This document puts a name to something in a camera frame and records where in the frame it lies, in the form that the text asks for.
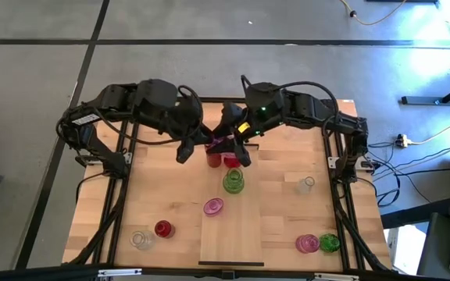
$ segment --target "wooden table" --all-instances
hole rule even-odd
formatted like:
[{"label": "wooden table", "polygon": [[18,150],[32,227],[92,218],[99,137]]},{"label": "wooden table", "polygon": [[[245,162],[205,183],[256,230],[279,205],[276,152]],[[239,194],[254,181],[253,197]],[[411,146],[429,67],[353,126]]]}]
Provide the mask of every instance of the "wooden table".
[{"label": "wooden table", "polygon": [[[356,116],[353,101],[338,101],[340,110]],[[210,128],[220,121],[221,104],[206,103],[204,123]],[[118,135],[98,123],[98,135],[115,150]],[[154,130],[140,126],[138,137],[147,141],[167,139]],[[280,126],[265,137],[251,139],[259,144],[259,212],[261,248],[264,266],[239,266],[238,269],[341,272],[338,252],[317,251],[302,254],[295,249],[295,239],[302,234],[316,236],[336,234],[329,176],[320,129],[299,130]],[[208,169],[202,146],[196,147],[189,160],[175,161],[179,143],[148,147],[137,144],[134,152],[127,200],[124,208],[115,264],[119,266],[216,269],[217,265],[198,265],[201,246],[202,188],[200,183]],[[100,173],[100,165],[86,169],[84,176]],[[311,176],[316,181],[309,194],[297,194],[298,181]],[[359,176],[370,179],[365,172]],[[108,179],[99,177],[85,182],[70,228],[63,261],[75,258],[98,228]],[[391,267],[373,188],[365,182],[352,184],[359,232],[371,251]],[[140,251],[130,244],[134,231],[153,229],[160,219],[172,222],[177,232],[171,239],[156,238],[155,246]],[[356,268],[351,237],[346,233],[350,265]],[[105,241],[110,241],[107,233]],[[106,260],[109,243],[104,243],[102,260]]]}]

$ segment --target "label sticker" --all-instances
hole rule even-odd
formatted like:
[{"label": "label sticker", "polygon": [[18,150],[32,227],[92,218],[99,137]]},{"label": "label sticker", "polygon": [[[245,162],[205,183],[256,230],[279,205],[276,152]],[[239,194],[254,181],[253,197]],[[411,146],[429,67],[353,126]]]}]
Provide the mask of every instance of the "label sticker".
[{"label": "label sticker", "polygon": [[242,125],[240,125],[238,127],[238,130],[239,130],[240,133],[244,133],[244,131],[246,131],[249,128],[251,128],[251,126],[249,126],[249,123],[244,122],[244,123],[242,123]]},{"label": "label sticker", "polygon": [[86,123],[90,123],[90,122],[96,121],[98,119],[100,119],[100,117],[98,117],[96,114],[90,114],[90,115],[87,115],[85,117],[81,117],[79,119],[75,119],[72,123],[74,123],[76,125],[83,125],[83,124],[86,124]]}]

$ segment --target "black cable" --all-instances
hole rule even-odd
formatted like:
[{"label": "black cable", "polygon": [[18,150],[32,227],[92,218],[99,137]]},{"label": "black cable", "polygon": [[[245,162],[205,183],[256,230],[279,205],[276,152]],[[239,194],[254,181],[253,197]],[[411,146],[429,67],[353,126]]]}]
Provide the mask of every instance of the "black cable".
[{"label": "black cable", "polygon": [[329,120],[331,120],[331,119],[333,119],[334,118],[334,116],[329,116],[329,117],[327,117],[325,120],[324,120],[324,122],[322,123],[322,126],[320,127],[321,128],[321,130],[322,130],[322,136],[323,137],[325,137],[325,138],[329,138],[329,136],[333,133],[333,131],[330,131],[329,133],[329,135],[327,135],[327,131],[326,131],[326,126],[327,126],[327,124],[329,123]]},{"label": "black cable", "polygon": [[342,190],[343,190],[343,195],[338,196],[339,199],[343,199],[347,196],[347,193],[345,192],[345,188],[342,188]]},{"label": "black cable", "polygon": [[395,146],[392,145],[392,146],[391,146],[390,157],[388,158],[387,163],[390,163],[391,159],[394,157],[394,149],[395,149]]},{"label": "black cable", "polygon": [[367,158],[367,156],[363,155],[363,157],[371,165],[371,167],[373,167],[373,171],[371,172],[371,175],[373,175],[374,172],[376,172],[376,169],[374,168],[373,163]]},{"label": "black cable", "polygon": [[126,192],[127,189],[121,187],[116,203],[112,207],[109,215],[107,216],[107,219],[98,227],[97,232],[93,235],[87,245],[81,250],[78,256],[69,262],[70,264],[83,265],[86,263],[93,250],[105,236],[105,233],[109,229],[110,225],[119,216],[120,209],[122,208],[121,198],[126,197]]},{"label": "black cable", "polygon": [[329,95],[331,101],[333,102],[333,106],[334,106],[334,108],[333,108],[334,116],[337,117],[336,118],[337,121],[339,120],[338,116],[339,116],[340,108],[338,107],[338,101],[336,100],[334,94],[331,91],[329,91],[328,88],[324,87],[322,84],[312,82],[312,81],[299,81],[299,82],[287,83],[287,84],[283,84],[280,86],[272,87],[272,88],[269,88],[268,90],[263,90],[263,89],[258,89],[257,87],[252,86],[251,82],[249,82],[248,78],[246,78],[245,75],[241,75],[241,82],[242,82],[242,88],[244,89],[245,92],[246,92],[245,83],[249,87],[252,87],[253,89],[255,89],[256,91],[261,91],[264,93],[268,93],[270,91],[278,91],[280,89],[287,88],[287,87],[293,87],[293,86],[308,85],[308,86],[318,87],[320,90],[326,92],[326,94]]},{"label": "black cable", "polygon": [[[385,199],[389,194],[392,194],[394,192],[395,192],[395,196],[393,197],[393,199],[391,199],[391,201],[389,203],[380,204],[383,201],[383,199]],[[387,191],[385,193],[378,194],[377,198],[381,197],[377,202],[378,208],[384,208],[384,207],[394,204],[397,201],[399,195],[400,195],[400,188],[395,188],[395,189]]]},{"label": "black cable", "polygon": [[76,204],[77,204],[77,201],[79,200],[79,190],[81,189],[81,185],[82,185],[85,181],[87,181],[87,180],[91,180],[91,179],[93,179],[94,177],[102,176],[102,175],[105,175],[105,173],[104,173],[104,172],[101,172],[101,173],[98,173],[98,174],[94,174],[93,176],[87,176],[87,177],[85,177],[84,179],[82,179],[82,180],[77,184],[77,187],[76,187]]},{"label": "black cable", "polygon": [[414,175],[417,173],[430,173],[430,172],[442,172],[442,171],[450,171],[450,168],[420,170],[420,171],[414,171],[414,172],[410,172],[410,173],[403,173],[402,175],[399,175],[399,176],[408,176],[408,175]]},{"label": "black cable", "polygon": [[357,177],[357,180],[365,181],[365,182],[367,182],[368,184],[370,184],[370,185],[374,188],[374,196],[375,196],[375,197],[378,197],[378,189],[376,188],[376,186],[374,185],[374,183],[372,183],[370,180],[366,180],[366,179],[359,178],[359,177]]},{"label": "black cable", "polygon": [[418,192],[419,195],[421,195],[421,197],[426,200],[428,203],[431,203],[430,200],[428,200],[428,198],[426,198],[421,191],[418,189],[418,187],[416,187],[416,185],[414,184],[413,180],[411,179],[410,176],[408,175],[399,175],[399,176],[407,176],[407,178],[409,179],[409,181],[411,182],[412,186],[414,187],[414,189]]},{"label": "black cable", "polygon": [[[391,169],[392,171],[394,170],[394,176],[395,176],[395,179],[397,180],[397,185],[398,185],[398,188],[397,188],[397,189],[390,190],[390,191],[385,192],[385,193],[383,193],[383,194],[377,195],[377,197],[383,196],[383,197],[378,201],[378,207],[379,207],[379,208],[383,208],[383,207],[387,207],[387,206],[389,206],[389,205],[392,205],[393,203],[395,203],[395,202],[398,200],[398,196],[399,196],[399,194],[400,194],[400,179],[399,179],[400,176],[407,176],[408,179],[409,179],[409,181],[410,181],[411,184],[412,184],[412,187],[414,187],[414,189],[416,190],[416,192],[417,192],[424,200],[426,200],[428,203],[431,203],[430,200],[428,200],[428,198],[427,198],[426,196],[424,196],[424,195],[421,193],[421,191],[418,189],[418,187],[415,185],[415,183],[413,182],[413,179],[411,179],[411,177],[409,176],[410,173],[403,173],[403,172],[397,171],[397,166],[393,166],[392,164],[388,165],[387,163],[384,163],[384,162],[381,162],[381,161],[377,161],[377,162],[380,163],[380,164],[383,164],[383,165],[387,166],[387,167],[388,167],[389,169]],[[392,199],[392,201],[391,201],[390,203],[385,204],[385,205],[380,205],[380,202],[381,202],[385,197],[387,197],[390,193],[395,192],[395,190],[396,190],[396,194],[395,194],[394,198]]]},{"label": "black cable", "polygon": [[[409,161],[409,162],[407,162],[407,163],[398,164],[398,165],[395,166],[395,168],[398,168],[398,167],[403,166],[403,165],[409,165],[409,164],[412,164],[412,163],[414,163],[414,162],[418,162],[418,161],[424,160],[424,159],[426,159],[426,158],[428,158],[428,157],[433,157],[433,156],[435,156],[435,155],[439,155],[440,153],[442,153],[442,152],[444,152],[444,151],[447,151],[447,150],[449,150],[449,149],[450,149],[450,148],[444,148],[444,149],[442,149],[441,151],[435,152],[435,153],[433,153],[433,154],[431,154],[431,155],[427,155],[427,156],[424,156],[424,157],[419,158],[419,159],[414,159],[414,160],[411,160],[411,161]],[[385,169],[384,171],[381,171],[381,172],[377,173],[375,176],[378,176],[378,175],[380,175],[380,174],[382,174],[382,173],[385,173],[385,172],[387,172],[387,171],[388,171],[388,170]]]},{"label": "black cable", "polygon": [[[397,180],[397,188],[395,188],[395,189],[393,189],[393,190],[389,190],[389,191],[387,191],[387,192],[385,192],[385,193],[382,193],[382,194],[378,194],[377,196],[376,196],[376,198],[378,199],[379,197],[379,199],[378,199],[378,202],[377,202],[377,205],[378,205],[378,208],[384,208],[384,207],[387,207],[387,206],[390,206],[390,205],[392,205],[392,204],[394,204],[397,200],[398,200],[398,196],[400,195],[400,186],[401,186],[401,183],[400,183],[400,179],[398,178],[398,175],[397,175],[397,173],[396,172],[399,172],[399,171],[396,171],[395,170],[395,167],[392,165],[392,164],[389,164],[389,163],[386,163],[386,162],[382,162],[382,161],[378,161],[378,160],[375,160],[376,162],[378,162],[378,163],[380,163],[381,165],[385,165],[386,167],[388,167],[389,169],[391,169],[392,171],[394,171],[394,176],[395,176],[395,180]],[[386,204],[381,204],[381,202],[389,195],[389,194],[392,194],[392,193],[394,193],[395,192],[395,196],[391,199],[391,201],[390,202],[388,202],[388,203],[386,203]]]},{"label": "black cable", "polygon": [[367,145],[369,148],[387,148],[390,146],[394,146],[394,143],[391,142],[379,142],[379,143],[375,143],[375,144],[369,144]]},{"label": "black cable", "polygon": [[193,134],[197,133],[198,130],[200,129],[200,127],[201,127],[202,120],[203,120],[203,118],[204,118],[204,110],[203,110],[203,108],[202,108],[202,102],[201,102],[201,99],[199,98],[199,96],[198,96],[198,95],[195,93],[195,91],[192,90],[190,87],[185,86],[185,85],[180,85],[180,86],[178,86],[178,92],[180,92],[180,94],[181,94],[182,96],[184,96],[184,97],[187,97],[187,95],[184,94],[184,93],[181,91],[181,89],[185,89],[185,90],[187,90],[187,91],[190,91],[190,92],[191,92],[191,95],[194,96],[194,98],[197,100],[197,103],[199,104],[199,125],[196,126],[195,129],[192,130],[189,134],[187,134],[187,135],[185,135],[185,136],[183,136],[183,137],[178,137],[178,138],[171,139],[171,140],[146,141],[146,140],[140,140],[140,139],[138,139],[138,138],[136,138],[136,137],[129,136],[129,135],[127,135],[127,134],[121,132],[121,131],[118,130],[117,128],[115,128],[114,125],[111,124],[111,122],[108,121],[108,120],[103,116],[103,114],[100,113],[100,111],[99,111],[97,108],[92,108],[92,109],[93,109],[93,111],[95,112],[95,114],[97,114],[98,117],[100,117],[100,119],[101,119],[101,120],[102,120],[102,121],[103,121],[110,129],[112,129],[114,132],[118,133],[119,135],[121,135],[121,136],[127,138],[128,140],[133,140],[133,141],[138,142],[139,144],[146,144],[146,145],[170,144],[170,143],[173,143],[173,142],[176,142],[176,141],[182,141],[182,140],[184,140],[184,139],[187,139],[187,138],[191,137]]}]

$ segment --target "yellow cable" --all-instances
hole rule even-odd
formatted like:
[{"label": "yellow cable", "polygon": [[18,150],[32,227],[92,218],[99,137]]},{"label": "yellow cable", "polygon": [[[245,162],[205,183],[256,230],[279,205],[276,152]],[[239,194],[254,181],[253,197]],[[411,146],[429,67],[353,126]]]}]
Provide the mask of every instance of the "yellow cable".
[{"label": "yellow cable", "polygon": [[[403,1],[400,3],[400,5],[397,6],[397,8],[393,9],[393,10],[392,10],[389,14],[387,14],[383,19],[377,20],[377,21],[375,21],[375,22],[373,22],[373,23],[364,23],[362,20],[360,20],[360,19],[358,18],[356,12],[355,12],[355,15],[353,16],[353,18],[355,18],[355,20],[357,20],[357,21],[358,21],[360,24],[362,24],[362,25],[371,26],[371,25],[374,25],[374,24],[377,24],[377,23],[380,23],[380,22],[386,20],[389,16],[393,15],[394,12],[398,10],[398,8],[402,7],[402,5],[404,5],[404,3],[405,3],[406,1],[407,1],[407,0],[403,0]],[[354,10],[350,7],[350,5],[349,5],[345,0],[340,0],[340,2],[343,3],[343,5],[345,5],[345,8],[346,8],[349,12],[354,11]]]}]

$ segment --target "black bracket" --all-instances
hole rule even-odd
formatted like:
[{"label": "black bracket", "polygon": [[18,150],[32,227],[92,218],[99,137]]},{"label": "black bracket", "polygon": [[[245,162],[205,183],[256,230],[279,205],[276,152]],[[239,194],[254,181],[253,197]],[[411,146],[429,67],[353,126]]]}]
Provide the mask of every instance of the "black bracket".
[{"label": "black bracket", "polygon": [[223,280],[235,279],[235,271],[234,270],[223,270],[222,271],[222,279]]}]

